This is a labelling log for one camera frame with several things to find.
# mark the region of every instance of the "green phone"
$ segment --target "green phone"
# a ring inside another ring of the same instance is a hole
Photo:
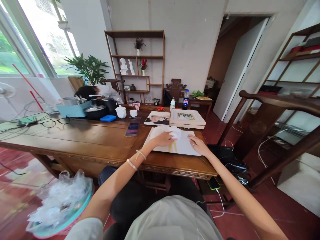
[[[215,177],[212,177],[209,181],[207,181],[207,183],[211,190],[216,190],[220,188],[220,184],[218,183]]]

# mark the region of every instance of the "bracelet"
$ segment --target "bracelet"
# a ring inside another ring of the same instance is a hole
[[[133,165],[132,162],[130,162],[129,159],[127,159],[127,162],[130,164],[130,166],[131,166],[134,170],[138,171],[138,169],[136,168],[136,166]]]
[[[144,157],[144,160],[147,160],[146,156],[140,150],[136,150],[136,152],[141,154]]]

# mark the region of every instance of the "phone screen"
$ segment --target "phone screen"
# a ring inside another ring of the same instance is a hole
[[[215,177],[212,177],[209,181],[207,181],[207,183],[211,190],[216,190],[220,188],[220,184],[218,183]]]
[[[125,136],[126,137],[134,137],[138,135],[139,130],[139,122],[131,122]]]

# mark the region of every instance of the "blue box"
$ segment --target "blue box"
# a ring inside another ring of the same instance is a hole
[[[62,117],[85,117],[86,113],[84,109],[90,107],[92,105],[91,101],[82,103],[80,105],[66,106],[57,104],[56,107]]]
[[[112,122],[112,121],[115,120],[116,118],[117,118],[116,116],[107,115],[107,116],[104,116],[103,118],[100,118],[100,121]]]

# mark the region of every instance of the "doorway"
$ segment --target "doorway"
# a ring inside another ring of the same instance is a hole
[[[253,61],[268,21],[268,16],[224,16],[208,73],[208,78],[215,79],[215,88],[220,89],[216,91],[213,112],[222,121]]]

